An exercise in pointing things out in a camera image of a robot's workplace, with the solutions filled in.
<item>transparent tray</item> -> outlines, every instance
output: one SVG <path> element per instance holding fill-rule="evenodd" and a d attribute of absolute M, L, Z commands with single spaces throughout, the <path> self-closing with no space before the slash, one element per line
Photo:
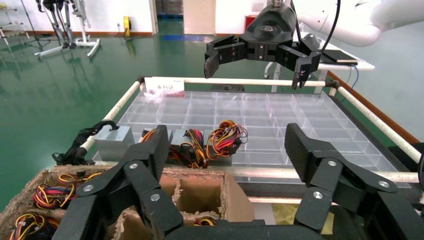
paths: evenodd
<path fill-rule="evenodd" d="M 324 93 L 186 91 L 183 96 L 149 98 L 141 92 L 119 125 L 130 126 L 137 142 L 144 128 L 155 128 L 158 124 L 171 130 L 212 130 L 222 120 L 233 120 L 248 131 L 248 142 L 233 155 L 233 166 L 293 168 L 284 148 L 284 136 L 287 124 L 297 123 L 307 136 L 332 143 L 348 161 L 358 166 L 371 171 L 397 171 Z M 298 179 L 283 178 L 238 177 L 237 180 L 301 183 Z"/>

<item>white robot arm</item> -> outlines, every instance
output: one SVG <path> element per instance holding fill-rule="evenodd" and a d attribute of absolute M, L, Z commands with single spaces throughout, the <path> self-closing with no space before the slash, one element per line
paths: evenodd
<path fill-rule="evenodd" d="M 294 0 L 297 18 L 308 27 L 329 34 L 336 0 Z M 424 0 L 343 0 L 332 37 L 349 45 L 372 45 L 387 30 L 424 21 Z"/>

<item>white table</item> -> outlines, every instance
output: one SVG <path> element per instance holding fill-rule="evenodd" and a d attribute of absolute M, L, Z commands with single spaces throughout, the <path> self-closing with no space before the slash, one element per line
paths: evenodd
<path fill-rule="evenodd" d="M 305 32 L 305 31 L 300 32 L 300 36 L 302 36 L 302 38 L 305 37 L 308 34 L 309 34 L 309 32 Z M 293 41 L 294 42 L 297 42 L 298 41 L 298 36 L 297 36 L 296 33 L 293 36 Z M 321 39 L 321 43 L 320 43 L 319 49 L 321 49 L 324 46 L 324 43 L 325 42 L 326 42 L 325 39 Z M 328 45 L 327 45 L 327 47 L 325 49 L 328 49 L 328 50 L 340 50 L 340 51 L 344 52 L 345 54 L 347 54 L 347 55 L 349 55 L 349 56 L 351 56 L 351 57 L 353 57 L 355 59 L 358 59 L 358 64 L 356 65 L 358 71 L 372 71 L 372 70 L 374 70 L 376 68 L 371 63 L 368 63 L 367 61 L 365 61 L 363 59 L 360 59 L 359 57 L 356 57 L 353 54 L 351 54 L 349 52 L 346 52 L 343 49 L 340 49 L 339 47 L 337 47 L 337 46 L 335 46 L 335 45 L 333 45 L 331 43 L 328 43 Z M 273 79 L 274 80 L 279 80 L 280 79 L 280 68 L 281 68 L 281 65 L 277 63 L 277 66 L 276 66 L 275 71 L 274 71 L 274 76 L 273 76 Z M 319 66 L 318 66 L 318 71 L 316 71 L 315 74 L 318 75 L 318 81 L 325 81 L 326 80 L 326 77 L 327 77 L 327 73 L 328 73 L 329 70 L 346 70 L 346 71 L 350 71 L 351 68 L 352 67 L 346 66 L 346 65 L 335 65 L 335 64 L 320 63 Z M 319 94 L 319 93 L 321 93 L 322 90 L 323 90 L 323 87 L 322 86 L 317 86 L 315 88 L 315 90 L 314 90 L 314 93 Z M 271 92 L 273 92 L 273 93 L 277 92 L 277 86 L 276 85 L 273 85 L 272 86 Z"/>

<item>yellow object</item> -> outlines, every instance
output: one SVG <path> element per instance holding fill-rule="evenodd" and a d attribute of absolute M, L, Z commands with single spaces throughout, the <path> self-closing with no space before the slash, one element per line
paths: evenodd
<path fill-rule="evenodd" d="M 131 22 L 130 22 L 130 17 L 129 16 L 124 16 L 123 17 L 123 30 L 124 30 L 124 36 L 126 38 L 131 37 Z"/>

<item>white label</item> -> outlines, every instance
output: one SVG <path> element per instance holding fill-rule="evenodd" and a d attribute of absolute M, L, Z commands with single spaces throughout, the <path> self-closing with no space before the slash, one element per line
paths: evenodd
<path fill-rule="evenodd" d="M 184 91 L 184 79 L 173 77 L 147 77 L 145 79 L 145 87 L 147 92 Z"/>

